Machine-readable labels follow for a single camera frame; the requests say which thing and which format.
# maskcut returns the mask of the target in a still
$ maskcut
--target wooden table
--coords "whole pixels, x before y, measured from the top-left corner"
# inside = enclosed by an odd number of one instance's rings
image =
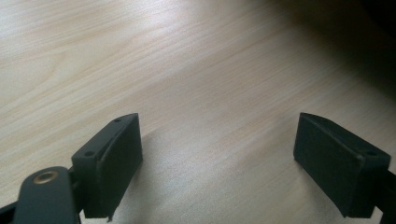
[[[301,112],[396,156],[396,44],[358,2],[0,5],[0,206],[137,112],[113,223],[378,223],[343,219],[292,156]]]

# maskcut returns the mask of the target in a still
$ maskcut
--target screw hole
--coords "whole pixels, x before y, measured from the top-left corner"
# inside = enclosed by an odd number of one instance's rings
[[[87,151],[85,154],[84,154],[84,156],[86,156],[86,157],[90,157],[90,156],[92,156],[94,153],[92,152],[92,151]]]
[[[45,184],[50,182],[51,180],[55,179],[58,176],[58,172],[56,171],[48,171],[45,173],[42,173],[38,176],[35,177],[33,182],[35,184]]]

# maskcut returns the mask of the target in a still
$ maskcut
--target light wood surface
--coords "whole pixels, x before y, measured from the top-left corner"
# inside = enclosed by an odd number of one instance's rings
[[[300,112],[396,156],[394,40],[319,2],[2,1],[0,206],[137,112],[113,223],[378,223],[342,218],[292,157]]]

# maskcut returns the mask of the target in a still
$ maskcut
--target black plastic block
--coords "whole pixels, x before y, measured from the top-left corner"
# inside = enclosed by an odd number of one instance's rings
[[[139,117],[114,119],[72,157],[87,202],[85,217],[112,217],[142,161]]]
[[[336,123],[302,113],[294,158],[344,217],[370,217],[375,183],[387,173],[390,155]]]

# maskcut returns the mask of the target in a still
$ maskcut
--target clamp jaw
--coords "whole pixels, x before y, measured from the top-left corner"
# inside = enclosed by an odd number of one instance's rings
[[[28,176],[17,202],[0,209],[0,223],[81,223],[113,217],[142,162],[137,114],[112,120],[72,157],[73,166],[50,167]]]
[[[381,223],[396,223],[396,175],[386,152],[328,119],[302,113],[294,159],[344,217],[370,217],[377,206]]]

